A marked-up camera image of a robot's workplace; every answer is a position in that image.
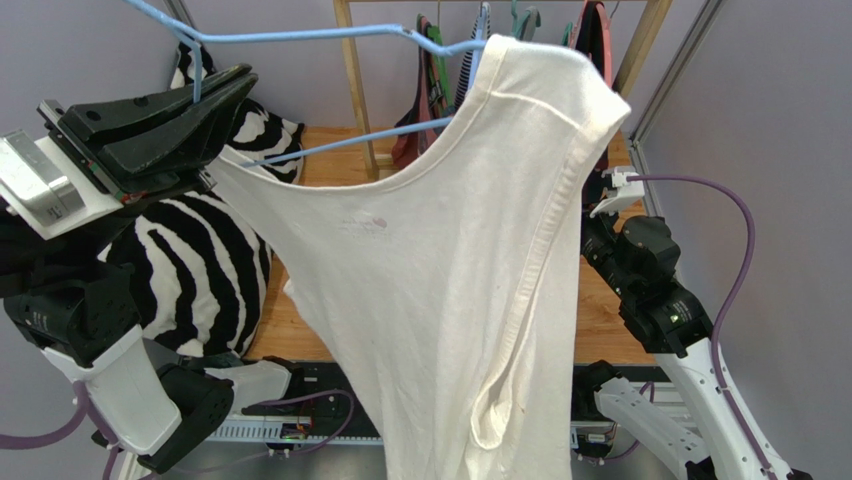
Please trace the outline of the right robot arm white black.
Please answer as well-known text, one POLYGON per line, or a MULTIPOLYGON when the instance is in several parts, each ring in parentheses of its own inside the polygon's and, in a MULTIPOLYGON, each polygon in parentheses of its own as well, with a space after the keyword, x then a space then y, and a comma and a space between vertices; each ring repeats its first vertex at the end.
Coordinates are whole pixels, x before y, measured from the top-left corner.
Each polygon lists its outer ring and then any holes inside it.
POLYGON ((584 214, 581 253, 620 299, 627 330, 676 389, 690 430, 598 361, 574 375, 572 411, 629 432, 678 479, 806 479, 770 445, 744 404, 700 300, 674 277, 680 248, 661 217, 621 230, 614 214, 584 214))

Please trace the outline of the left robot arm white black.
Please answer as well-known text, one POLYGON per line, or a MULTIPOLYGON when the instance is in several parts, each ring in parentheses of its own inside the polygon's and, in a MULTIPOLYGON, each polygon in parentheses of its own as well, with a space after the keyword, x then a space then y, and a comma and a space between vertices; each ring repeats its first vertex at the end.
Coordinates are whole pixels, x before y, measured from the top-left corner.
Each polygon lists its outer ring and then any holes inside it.
POLYGON ((70 107, 45 100, 45 137, 2 136, 3 306, 76 398, 66 425, 5 435, 3 449, 55 444, 90 419, 111 453, 132 453, 162 474, 231 413, 284 397, 291 373, 279 361, 155 367, 131 295, 132 268, 99 259, 149 205, 212 188, 206 168, 256 82, 240 64, 155 94, 70 107))

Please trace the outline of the light blue wire hanger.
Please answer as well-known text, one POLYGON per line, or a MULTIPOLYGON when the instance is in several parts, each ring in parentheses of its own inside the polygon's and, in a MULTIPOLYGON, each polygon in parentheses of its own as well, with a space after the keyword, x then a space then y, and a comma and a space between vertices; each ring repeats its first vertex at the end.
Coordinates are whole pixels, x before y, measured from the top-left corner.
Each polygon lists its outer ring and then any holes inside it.
MULTIPOLYGON (((462 42, 439 45, 426 36, 407 29, 399 24, 376 24, 358 27, 338 27, 331 29, 315 29, 303 31, 278 31, 278 32, 263 32, 249 34, 205 34, 182 21, 179 21, 163 11, 155 8, 145 1, 127 0, 126 3, 141 12, 145 16, 154 20, 169 30, 181 43, 189 46, 195 54, 200 53, 200 47, 209 43, 213 44, 260 44, 260 43, 285 43, 285 42, 301 42, 313 40, 342 40, 344 37, 375 37, 375 36, 394 36, 408 40, 416 44, 419 48, 423 48, 434 56, 451 57, 471 51, 475 56, 478 56, 485 49, 486 42, 484 40, 465 40, 462 42)), ((301 150, 288 155, 280 155, 262 161, 242 161, 239 163, 241 167, 251 168, 260 167, 276 162, 288 161, 293 158, 310 156, 313 154, 323 153, 326 151, 348 147, 360 143, 364 140, 380 140, 390 137, 397 137, 402 134, 416 132, 420 130, 431 129, 433 127, 446 127, 451 123, 449 117, 418 123, 400 128, 392 128, 367 135, 361 135, 354 138, 338 141, 336 143, 326 144, 311 149, 301 150)))

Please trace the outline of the green plastic hanger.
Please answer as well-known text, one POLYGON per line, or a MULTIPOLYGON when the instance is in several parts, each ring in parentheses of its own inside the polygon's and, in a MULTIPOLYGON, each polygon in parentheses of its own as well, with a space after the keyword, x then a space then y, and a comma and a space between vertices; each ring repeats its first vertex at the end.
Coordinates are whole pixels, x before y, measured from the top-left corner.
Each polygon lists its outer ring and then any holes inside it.
POLYGON ((446 61, 442 56, 429 55, 431 61, 431 87, 429 102, 433 118, 445 118, 454 112, 452 88, 449 81, 446 61))

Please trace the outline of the red tank top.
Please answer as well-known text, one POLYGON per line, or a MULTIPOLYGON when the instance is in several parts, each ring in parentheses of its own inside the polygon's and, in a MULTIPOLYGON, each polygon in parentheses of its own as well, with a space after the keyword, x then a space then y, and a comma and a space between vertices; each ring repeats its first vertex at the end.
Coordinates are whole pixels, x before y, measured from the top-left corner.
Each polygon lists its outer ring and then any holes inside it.
MULTIPOLYGON (((441 119, 432 117, 433 111, 429 102, 432 73, 430 54, 432 53, 423 48, 418 50, 415 98, 409 111, 396 123, 397 128, 441 119)), ((433 127, 399 135, 391 149, 394 166, 403 169, 410 165, 434 143, 441 131, 441 127, 433 127)))

